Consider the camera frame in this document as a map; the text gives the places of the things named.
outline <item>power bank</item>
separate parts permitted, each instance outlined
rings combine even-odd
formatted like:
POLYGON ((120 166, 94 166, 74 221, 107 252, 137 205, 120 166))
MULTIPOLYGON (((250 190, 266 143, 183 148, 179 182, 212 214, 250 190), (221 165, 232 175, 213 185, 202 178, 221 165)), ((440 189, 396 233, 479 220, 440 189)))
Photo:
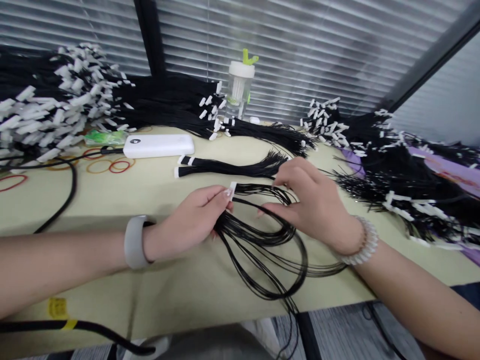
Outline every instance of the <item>power bank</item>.
POLYGON ((130 159, 191 155, 195 152, 190 135, 130 135, 123 153, 130 159))

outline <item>finger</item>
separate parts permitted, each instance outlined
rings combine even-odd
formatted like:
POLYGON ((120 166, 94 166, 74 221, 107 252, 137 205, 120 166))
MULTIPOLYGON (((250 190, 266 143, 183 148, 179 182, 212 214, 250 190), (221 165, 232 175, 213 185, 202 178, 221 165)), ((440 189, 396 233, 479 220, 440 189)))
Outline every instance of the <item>finger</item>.
POLYGON ((234 203, 230 201, 230 202, 228 203, 228 205, 226 206, 226 209, 227 209, 229 212, 233 213, 233 212, 234 212, 234 203))
POLYGON ((326 175, 322 174, 310 161, 304 159, 303 157, 296 157, 296 158, 293 158, 292 160, 289 160, 283 163, 278 169, 278 172, 280 172, 282 169, 286 170, 286 169, 292 169, 295 167, 303 169, 303 171, 305 171, 308 174, 308 176, 310 176, 312 180, 317 184, 321 184, 326 179, 328 180, 328 177, 326 175))
POLYGON ((212 200, 217 194, 221 193, 226 189, 225 186, 221 185, 212 185, 207 187, 202 187, 194 192, 191 195, 195 199, 195 205, 199 207, 203 207, 207 205, 210 200, 212 200))
POLYGON ((208 204, 203 208, 205 209, 206 216, 209 218, 218 219, 218 217, 225 211, 230 202, 230 197, 232 195, 232 189, 228 188, 224 191, 220 191, 217 195, 211 199, 208 204))
POLYGON ((292 189, 301 202, 308 202, 316 191, 318 184, 301 168, 281 168, 276 175, 274 185, 286 185, 292 189))
POLYGON ((278 202, 267 202, 262 205, 263 208, 270 210, 275 215, 278 215, 282 219, 288 221, 294 227, 298 224, 300 220, 300 216, 296 212, 297 204, 293 203, 290 206, 285 206, 278 202))

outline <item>yellow label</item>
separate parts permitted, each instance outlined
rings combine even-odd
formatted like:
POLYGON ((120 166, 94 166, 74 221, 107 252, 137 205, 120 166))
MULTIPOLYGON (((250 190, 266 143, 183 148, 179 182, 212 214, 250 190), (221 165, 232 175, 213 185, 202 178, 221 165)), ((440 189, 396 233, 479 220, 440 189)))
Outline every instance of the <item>yellow label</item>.
POLYGON ((73 330, 75 329, 75 326, 77 326, 78 320, 70 319, 66 321, 66 324, 64 327, 62 327, 60 330, 73 330))
POLYGON ((48 299, 48 314, 54 320, 67 320, 67 300, 62 297, 51 297, 48 299))

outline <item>floor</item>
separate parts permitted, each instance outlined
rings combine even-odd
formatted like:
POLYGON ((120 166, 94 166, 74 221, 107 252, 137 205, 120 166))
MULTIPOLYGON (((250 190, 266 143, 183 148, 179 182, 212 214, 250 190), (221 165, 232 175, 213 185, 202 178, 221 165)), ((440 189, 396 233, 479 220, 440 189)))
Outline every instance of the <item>floor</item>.
MULTIPOLYGON (((453 289, 480 311, 480 283, 455 286, 453 289)), ((415 339, 380 302, 374 304, 380 320, 396 347, 408 360, 424 360, 415 339)), ((365 303, 334 307, 304 313, 302 326, 309 320, 314 336, 310 344, 302 340, 292 360, 383 360, 397 359, 381 337, 365 303)), ((280 346, 287 342, 290 319, 288 316, 272 319, 280 346)), ((117 350, 111 345, 78 349, 58 354, 29 358, 29 360, 115 360, 117 350)))

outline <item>beige table surface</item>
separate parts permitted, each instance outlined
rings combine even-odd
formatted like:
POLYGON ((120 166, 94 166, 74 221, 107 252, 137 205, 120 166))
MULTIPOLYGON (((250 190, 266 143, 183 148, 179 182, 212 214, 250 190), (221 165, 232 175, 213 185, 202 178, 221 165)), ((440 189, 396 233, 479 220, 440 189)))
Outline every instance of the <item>beige table surface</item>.
MULTIPOLYGON (((174 128, 156 128, 150 134, 179 134, 174 128)), ((208 141, 193 136, 195 156, 216 159, 236 165, 254 164, 272 148, 266 142, 249 137, 226 137, 208 141)), ((333 159, 341 153, 321 145, 310 152, 309 160, 318 168, 347 169, 333 159)), ((117 159, 120 155, 108 159, 117 159)), ((148 214, 159 220, 194 189, 231 181, 270 183, 267 179, 221 174, 193 174, 174 178, 178 157, 137 160, 136 165, 121 174, 90 174, 89 164, 81 160, 78 168, 77 195, 64 215, 50 231, 86 231, 123 229, 131 216, 148 214)), ((106 166, 98 163, 92 170, 106 166)), ((21 186, 0 193, 0 235, 32 233, 65 201, 70 191, 70 171, 31 170, 21 186)), ((350 213, 371 220, 382 239, 412 259, 445 284, 452 286, 480 281, 480 267, 462 254, 437 248, 425 248, 409 241, 402 222, 387 213, 367 213, 367 208, 341 192, 350 213)), ((262 203, 262 198, 250 196, 262 203)), ((254 209, 237 204, 235 215, 256 226, 268 219, 255 219, 254 209)), ((302 234, 311 264, 331 264, 330 252, 317 241, 302 234)), ((278 253, 298 259, 298 250, 286 244, 278 253)), ((48 266, 49 254, 45 254, 48 266)), ((245 268, 259 280, 253 265, 245 268)), ((18 264, 18 270, 27 264, 18 264)), ((285 285, 295 278, 276 271, 285 285)), ((220 240, 208 239, 180 258, 158 263, 142 271, 124 271, 101 278, 59 295, 67 299, 69 315, 74 319, 100 323, 131 339, 169 334, 189 329, 211 327, 243 320, 285 314, 279 301, 256 297, 242 282, 220 240)), ((308 278, 293 297, 301 311, 336 307, 371 300, 373 295, 350 270, 327 278, 308 278)), ((47 320, 47 301, 30 306, 9 320, 47 320)), ((107 340, 85 331, 37 331, 0 335, 0 358, 13 359, 49 352, 104 344, 107 340)))

